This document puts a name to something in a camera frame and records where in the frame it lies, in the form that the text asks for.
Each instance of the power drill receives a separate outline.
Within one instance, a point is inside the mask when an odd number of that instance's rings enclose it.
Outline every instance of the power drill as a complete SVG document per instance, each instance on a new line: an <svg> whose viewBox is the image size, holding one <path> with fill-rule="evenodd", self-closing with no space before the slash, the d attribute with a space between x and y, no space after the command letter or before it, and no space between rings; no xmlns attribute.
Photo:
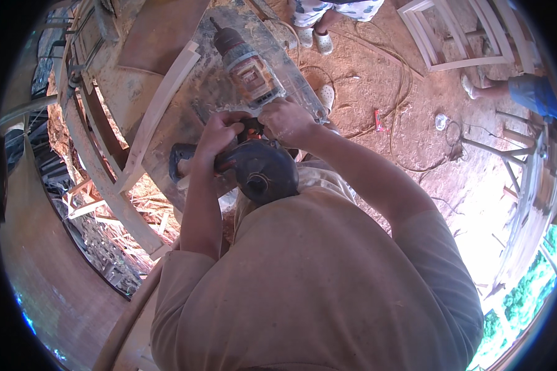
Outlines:
<svg viewBox="0 0 557 371"><path fill-rule="evenodd" d="M265 60L244 41L239 32L221 28L214 18L210 21L217 29L213 37L214 47L223 57L223 65L248 107L257 109L276 97L284 97L286 91Z"/></svg>

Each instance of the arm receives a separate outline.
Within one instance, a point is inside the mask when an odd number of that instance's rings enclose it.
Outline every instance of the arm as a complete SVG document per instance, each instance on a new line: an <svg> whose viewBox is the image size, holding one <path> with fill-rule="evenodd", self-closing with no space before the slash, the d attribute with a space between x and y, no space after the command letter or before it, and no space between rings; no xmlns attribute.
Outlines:
<svg viewBox="0 0 557 371"><path fill-rule="evenodd" d="M244 129L244 124L238 122L244 117L251 115L247 112L215 113L204 128L192 159L180 234L180 249L183 251L204 254L215 261L219 259L223 226L213 183L214 158Z"/></svg>
<svg viewBox="0 0 557 371"><path fill-rule="evenodd" d="M288 147L310 152L333 167L386 218L393 237L410 217L438 210L431 197L396 165L316 124L291 97L265 105L258 120Z"/></svg>

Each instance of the blue shorts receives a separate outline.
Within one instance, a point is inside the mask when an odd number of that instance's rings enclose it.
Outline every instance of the blue shorts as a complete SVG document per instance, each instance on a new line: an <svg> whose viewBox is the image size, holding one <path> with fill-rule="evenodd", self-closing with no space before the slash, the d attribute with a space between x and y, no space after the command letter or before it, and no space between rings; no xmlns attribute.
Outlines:
<svg viewBox="0 0 557 371"><path fill-rule="evenodd" d="M507 80L512 100L545 118L557 119L557 97L548 77L525 74Z"/></svg>
<svg viewBox="0 0 557 371"><path fill-rule="evenodd" d="M526 74L507 79L512 100L534 113L539 113L536 107L536 83L539 78L535 75Z"/></svg>

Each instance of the patterned shorts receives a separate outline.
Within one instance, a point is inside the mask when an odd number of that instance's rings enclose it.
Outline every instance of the patterned shorts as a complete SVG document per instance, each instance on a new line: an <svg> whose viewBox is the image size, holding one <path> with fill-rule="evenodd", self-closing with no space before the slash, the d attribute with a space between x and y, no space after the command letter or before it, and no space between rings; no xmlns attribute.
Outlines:
<svg viewBox="0 0 557 371"><path fill-rule="evenodd" d="M360 2L350 2L349 4L333 4L319 0L289 0L293 8L291 22L297 27L311 26L332 9L361 22L369 22L378 12L384 0L370 0Z"/></svg>

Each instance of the beige t-shirt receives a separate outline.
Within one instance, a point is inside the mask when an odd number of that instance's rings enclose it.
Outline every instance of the beige t-shirt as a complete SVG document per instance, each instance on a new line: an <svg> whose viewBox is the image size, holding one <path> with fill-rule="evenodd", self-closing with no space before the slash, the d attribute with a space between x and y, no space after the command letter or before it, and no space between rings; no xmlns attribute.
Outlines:
<svg viewBox="0 0 557 371"><path fill-rule="evenodd" d="M412 217L394 241L346 194L300 192L243 216L216 263L168 253L158 367L464 370L483 314L441 214Z"/></svg>

